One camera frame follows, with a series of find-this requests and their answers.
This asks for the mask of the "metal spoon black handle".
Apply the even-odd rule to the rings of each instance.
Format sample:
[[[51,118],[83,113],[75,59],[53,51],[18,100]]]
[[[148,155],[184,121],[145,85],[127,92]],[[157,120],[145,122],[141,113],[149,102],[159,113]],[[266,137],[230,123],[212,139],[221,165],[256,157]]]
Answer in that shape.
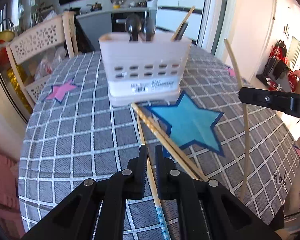
[[[126,18],[125,29],[130,34],[130,41],[138,41],[141,31],[141,21],[138,15],[131,14]]]

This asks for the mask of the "plain wooden chopstick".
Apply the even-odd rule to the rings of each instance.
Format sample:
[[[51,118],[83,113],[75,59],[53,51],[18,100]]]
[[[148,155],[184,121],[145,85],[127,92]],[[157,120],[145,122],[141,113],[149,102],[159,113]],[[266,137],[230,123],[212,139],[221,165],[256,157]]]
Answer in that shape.
[[[187,19],[191,16],[191,14],[193,13],[194,9],[195,9],[195,6],[192,6],[192,7],[190,8],[189,12],[188,12],[187,15],[184,17],[184,19],[182,20],[181,24],[179,25],[179,27],[178,27],[178,28],[176,29],[176,31],[174,32],[174,34],[173,34],[173,36],[172,36],[172,38],[171,38],[172,41],[174,41],[174,40],[176,39],[176,37],[177,37],[177,35],[179,34],[179,32],[180,32],[182,26],[183,26],[184,23],[187,21]]]

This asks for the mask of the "blue star patch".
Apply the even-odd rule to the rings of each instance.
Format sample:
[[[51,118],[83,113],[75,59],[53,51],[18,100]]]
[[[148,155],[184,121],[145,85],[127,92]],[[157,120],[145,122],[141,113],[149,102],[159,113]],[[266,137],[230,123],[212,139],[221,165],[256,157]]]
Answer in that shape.
[[[166,134],[180,149],[196,144],[224,156],[214,130],[223,112],[200,108],[184,90],[174,104],[151,105],[146,109],[166,125]]]

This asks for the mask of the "red bag by wall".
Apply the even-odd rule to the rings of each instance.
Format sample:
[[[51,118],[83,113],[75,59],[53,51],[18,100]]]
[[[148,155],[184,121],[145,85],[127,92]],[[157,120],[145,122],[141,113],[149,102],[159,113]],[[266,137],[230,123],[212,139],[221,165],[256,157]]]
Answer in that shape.
[[[278,40],[271,51],[259,79],[269,90],[280,92],[300,92],[300,70],[292,70],[291,61],[287,58],[287,47]]]

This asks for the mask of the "white plastic utensil caddy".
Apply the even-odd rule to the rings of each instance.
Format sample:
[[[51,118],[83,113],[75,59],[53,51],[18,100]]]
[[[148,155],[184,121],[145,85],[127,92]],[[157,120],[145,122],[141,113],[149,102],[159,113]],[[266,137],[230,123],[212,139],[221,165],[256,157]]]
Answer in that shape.
[[[99,38],[111,105],[177,101],[192,42],[171,38],[171,33],[158,33],[151,42],[131,41],[123,32]]]

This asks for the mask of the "grey checked tablecloth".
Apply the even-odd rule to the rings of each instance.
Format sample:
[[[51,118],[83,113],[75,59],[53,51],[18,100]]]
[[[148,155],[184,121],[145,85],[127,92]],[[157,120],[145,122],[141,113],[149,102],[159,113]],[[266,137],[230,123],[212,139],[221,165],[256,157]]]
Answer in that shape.
[[[206,51],[192,47],[181,88],[199,106],[223,112],[215,126],[224,156],[192,145],[185,149],[203,173],[239,196],[244,169],[244,121],[237,81]],[[62,103],[44,100],[53,85],[78,88]],[[139,154],[134,111],[114,107],[98,52],[64,60],[48,79],[27,124],[19,161],[18,191],[25,230],[30,230],[83,180],[101,181]],[[267,108],[250,106],[250,164],[244,204],[270,223],[285,201],[299,165],[295,140]]]

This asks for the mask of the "blue-tipped wooden chopstick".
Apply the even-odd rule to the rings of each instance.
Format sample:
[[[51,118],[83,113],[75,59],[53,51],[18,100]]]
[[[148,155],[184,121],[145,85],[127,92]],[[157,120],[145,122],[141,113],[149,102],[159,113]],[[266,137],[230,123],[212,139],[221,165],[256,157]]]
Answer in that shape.
[[[157,186],[155,183],[155,179],[154,179],[154,174],[151,168],[151,163],[150,163],[150,159],[149,159],[149,155],[147,156],[147,179],[149,182],[149,187],[153,196],[153,201],[154,201],[154,205],[155,205],[155,209],[158,215],[158,220],[160,223],[160,227],[162,230],[162,234],[165,240],[171,240],[170,237],[170,233],[167,227],[167,223],[164,217],[164,212],[161,206],[161,202],[160,199],[158,197],[158,192],[157,192]]]

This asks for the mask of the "pink star left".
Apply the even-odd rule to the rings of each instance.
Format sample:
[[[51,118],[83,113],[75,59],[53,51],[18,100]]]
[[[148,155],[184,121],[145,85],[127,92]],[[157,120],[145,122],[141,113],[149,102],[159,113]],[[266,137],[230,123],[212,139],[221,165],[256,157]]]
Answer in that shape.
[[[72,83],[72,80],[66,81],[62,85],[53,85],[51,87],[51,92],[44,100],[55,100],[58,103],[62,103],[66,93],[78,88],[77,85]]]

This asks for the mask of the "orange patterned chopstick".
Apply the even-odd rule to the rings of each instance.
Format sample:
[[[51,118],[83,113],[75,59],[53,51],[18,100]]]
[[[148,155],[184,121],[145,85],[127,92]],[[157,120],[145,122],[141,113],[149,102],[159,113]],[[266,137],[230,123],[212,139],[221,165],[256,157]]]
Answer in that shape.
[[[131,107],[188,175],[190,175],[193,179],[201,179],[204,182],[207,182],[205,174],[203,174],[194,162],[187,157],[187,155],[171,140],[171,138],[151,117],[147,117],[136,103],[131,103]]]

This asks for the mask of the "pink star right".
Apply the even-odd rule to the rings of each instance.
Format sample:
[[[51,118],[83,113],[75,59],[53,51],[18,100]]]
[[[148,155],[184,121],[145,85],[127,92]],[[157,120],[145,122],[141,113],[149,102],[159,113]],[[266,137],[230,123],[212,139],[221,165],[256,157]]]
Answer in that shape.
[[[229,76],[232,76],[232,77],[236,76],[235,70],[231,67],[228,67],[228,74],[229,74]]]

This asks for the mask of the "pink star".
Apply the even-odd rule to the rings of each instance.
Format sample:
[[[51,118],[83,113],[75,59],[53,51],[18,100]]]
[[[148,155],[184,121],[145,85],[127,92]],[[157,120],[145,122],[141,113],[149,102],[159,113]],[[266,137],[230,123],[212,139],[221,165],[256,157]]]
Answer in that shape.
[[[53,85],[51,87],[51,92],[44,100],[55,100],[58,103],[62,103],[66,93],[78,88],[77,85],[72,83],[72,80],[66,81],[62,85]]]
[[[231,67],[228,67],[228,74],[229,74],[229,76],[232,76],[232,77],[236,76],[235,70]]]

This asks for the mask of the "white refrigerator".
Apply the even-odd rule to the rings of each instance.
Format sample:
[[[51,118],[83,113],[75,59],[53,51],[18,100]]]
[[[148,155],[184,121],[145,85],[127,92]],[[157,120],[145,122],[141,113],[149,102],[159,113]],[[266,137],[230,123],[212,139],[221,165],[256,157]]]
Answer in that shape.
[[[190,13],[185,36],[201,46],[203,43],[205,16],[210,0],[158,0],[156,25],[161,31],[177,31],[181,21]]]

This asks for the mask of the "plain bamboo chopstick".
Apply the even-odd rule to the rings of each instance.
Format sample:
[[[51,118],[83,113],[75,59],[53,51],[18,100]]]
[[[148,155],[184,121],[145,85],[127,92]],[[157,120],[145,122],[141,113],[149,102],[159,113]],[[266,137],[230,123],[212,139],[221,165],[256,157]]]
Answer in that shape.
[[[231,45],[227,38],[224,39],[224,44],[226,50],[229,54],[234,72],[235,77],[237,79],[238,89],[240,90],[243,88],[242,78],[240,75],[239,67],[237,61],[235,59],[234,53],[232,51]],[[245,103],[242,103],[242,111],[243,111],[243,121],[244,121],[244,131],[245,131],[245,154],[244,154],[244,170],[243,170],[243,180],[242,180],[242,187],[240,193],[240,201],[243,202],[245,192],[247,189],[247,181],[248,181],[248,171],[249,171],[249,153],[250,153],[250,130],[249,130],[249,120],[248,120],[248,110]]]

